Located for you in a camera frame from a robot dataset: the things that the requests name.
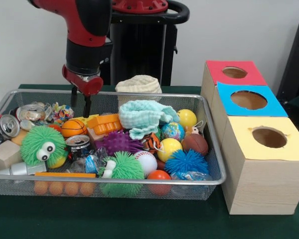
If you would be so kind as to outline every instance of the stacked boxes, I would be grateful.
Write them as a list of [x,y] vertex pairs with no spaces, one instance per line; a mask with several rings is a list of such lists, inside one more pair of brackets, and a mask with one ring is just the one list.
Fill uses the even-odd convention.
[[293,214],[299,132],[252,62],[207,61],[202,96],[224,156],[230,214]]

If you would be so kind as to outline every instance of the cream knitted hat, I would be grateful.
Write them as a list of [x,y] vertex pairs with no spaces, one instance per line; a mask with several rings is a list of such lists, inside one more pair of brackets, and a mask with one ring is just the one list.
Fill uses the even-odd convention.
[[[115,87],[116,92],[128,92],[128,93],[156,93],[161,94],[160,84],[157,78],[147,75],[137,75],[128,80],[119,82]],[[134,100],[154,100],[159,101],[160,97],[155,96],[119,96],[119,106]]]

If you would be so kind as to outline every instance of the wire mesh basket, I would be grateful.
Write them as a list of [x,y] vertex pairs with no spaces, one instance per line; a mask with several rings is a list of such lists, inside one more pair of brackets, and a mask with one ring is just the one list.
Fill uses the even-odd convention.
[[[0,175],[0,195],[34,196],[77,196],[77,197],[109,197],[102,188],[108,184],[115,184],[116,188],[135,187],[136,193],[111,194],[112,197],[147,198],[147,199],[190,199],[206,200],[216,185],[225,181],[226,173],[215,129],[207,101],[198,95],[174,94],[128,94],[114,92],[100,92],[92,96],[91,114],[117,113],[119,105],[128,100],[157,100],[163,105],[172,106],[176,111],[189,109],[197,116],[197,121],[203,120],[200,128],[209,145],[209,152],[205,156],[212,181],[184,181],[184,180],[136,180],[136,179],[102,179],[102,178],[70,178],[70,177],[40,177],[40,176],[12,176]],[[7,114],[9,110],[30,104],[34,101],[53,104],[70,105],[70,91],[55,90],[15,90],[11,91],[0,102],[0,114]],[[83,114],[83,95],[78,95],[77,106],[73,108],[75,117]],[[69,168],[66,162],[62,167],[50,172],[64,172]],[[40,193],[38,182],[42,185],[54,184],[56,191]]]

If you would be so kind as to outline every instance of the metal basket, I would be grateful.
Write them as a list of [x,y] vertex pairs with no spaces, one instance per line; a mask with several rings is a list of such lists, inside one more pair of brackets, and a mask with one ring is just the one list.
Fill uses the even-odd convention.
[[[53,104],[70,105],[70,91],[54,90],[15,90],[11,91],[0,102],[0,114],[7,114],[9,110],[30,104],[33,101],[40,101]],[[49,182],[82,182],[93,183],[94,193],[91,197],[108,197],[102,193],[101,188],[106,184],[116,184],[117,187],[127,187],[139,185],[137,194],[121,195],[127,198],[153,198],[153,199],[191,199],[206,200],[216,185],[225,181],[226,173],[219,145],[216,139],[213,121],[210,115],[207,101],[198,95],[174,95],[174,94],[127,94],[114,92],[100,92],[92,96],[91,114],[117,113],[118,107],[127,100],[158,100],[163,105],[172,106],[176,111],[189,109],[193,111],[197,120],[203,120],[205,124],[204,136],[209,144],[209,153],[206,156],[208,169],[212,181],[182,181],[182,180],[134,180],[134,179],[102,179],[102,178],[67,178],[67,177],[37,177],[37,176],[7,176],[0,175],[0,195],[27,195],[34,196],[35,181]],[[75,116],[83,114],[84,97],[78,95],[77,107],[74,107]],[[66,163],[60,168],[51,170],[52,172],[64,172],[70,163]]]

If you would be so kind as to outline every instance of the box hole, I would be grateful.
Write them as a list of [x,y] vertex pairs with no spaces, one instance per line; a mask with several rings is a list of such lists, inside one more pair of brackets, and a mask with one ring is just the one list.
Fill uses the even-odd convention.
[[253,137],[258,143],[270,148],[281,148],[287,144],[285,135],[271,127],[255,128],[253,130]]
[[252,91],[237,91],[230,96],[237,105],[249,110],[262,109],[267,105],[267,100],[262,95]]
[[225,67],[223,69],[223,73],[226,76],[228,76],[230,78],[235,78],[235,79],[241,79],[241,78],[244,78],[244,77],[247,76],[247,72],[246,71],[244,71],[241,68],[234,67],[234,66]]

